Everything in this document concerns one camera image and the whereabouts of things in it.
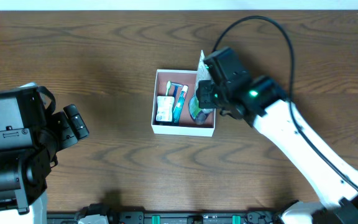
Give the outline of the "clear spray bottle dark liquid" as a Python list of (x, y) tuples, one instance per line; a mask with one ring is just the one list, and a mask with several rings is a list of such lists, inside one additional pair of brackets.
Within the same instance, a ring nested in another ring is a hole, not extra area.
[(201, 109), (195, 94), (189, 101), (188, 110), (192, 120), (198, 125), (204, 124), (209, 114), (214, 111), (213, 109)]

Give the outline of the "white cream tube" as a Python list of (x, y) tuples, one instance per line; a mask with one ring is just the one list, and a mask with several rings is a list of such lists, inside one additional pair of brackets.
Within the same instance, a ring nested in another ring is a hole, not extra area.
[(204, 63), (204, 58), (205, 58), (204, 52), (203, 50), (201, 50), (198, 67), (197, 67), (197, 73), (196, 73), (195, 91), (197, 91), (200, 81), (211, 80), (211, 75), (209, 74), (207, 66)]

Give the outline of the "teal toothpaste tube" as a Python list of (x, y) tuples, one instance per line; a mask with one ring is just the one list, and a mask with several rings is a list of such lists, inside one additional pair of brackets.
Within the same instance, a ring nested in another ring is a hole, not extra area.
[(180, 121), (181, 111), (186, 99), (186, 94), (188, 92), (188, 86), (184, 85), (181, 89), (180, 96), (173, 110), (173, 123), (178, 124)]

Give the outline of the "blue disposable razor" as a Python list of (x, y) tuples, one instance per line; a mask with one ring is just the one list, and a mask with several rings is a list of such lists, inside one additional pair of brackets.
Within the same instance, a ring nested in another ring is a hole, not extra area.
[(171, 86), (173, 86), (173, 87), (174, 87), (173, 97), (175, 98), (175, 97), (176, 97), (176, 95), (177, 95), (177, 91), (178, 91), (178, 89), (179, 89), (179, 88), (182, 88), (182, 87), (183, 87), (183, 85), (182, 85), (182, 84), (180, 84), (180, 83), (171, 82)]

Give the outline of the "green and white packet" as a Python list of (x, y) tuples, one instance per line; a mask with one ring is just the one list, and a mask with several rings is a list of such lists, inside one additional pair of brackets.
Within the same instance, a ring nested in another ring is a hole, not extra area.
[(158, 96), (157, 97), (157, 114), (155, 120), (157, 122), (172, 122), (173, 121), (173, 104), (175, 98), (173, 96)]

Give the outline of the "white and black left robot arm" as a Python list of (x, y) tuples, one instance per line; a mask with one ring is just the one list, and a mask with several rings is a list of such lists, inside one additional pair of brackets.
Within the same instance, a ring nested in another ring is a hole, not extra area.
[(46, 178), (57, 152), (89, 136), (74, 104), (56, 111), (44, 86), (0, 91), (0, 223), (46, 223)]

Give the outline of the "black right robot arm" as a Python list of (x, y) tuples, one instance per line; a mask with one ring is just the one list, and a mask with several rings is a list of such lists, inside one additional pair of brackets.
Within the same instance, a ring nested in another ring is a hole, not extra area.
[(358, 223), (358, 170), (310, 127), (274, 79), (252, 77), (229, 47), (201, 55), (198, 68), (199, 107), (243, 119), (287, 156), (319, 198), (293, 202), (274, 223)]

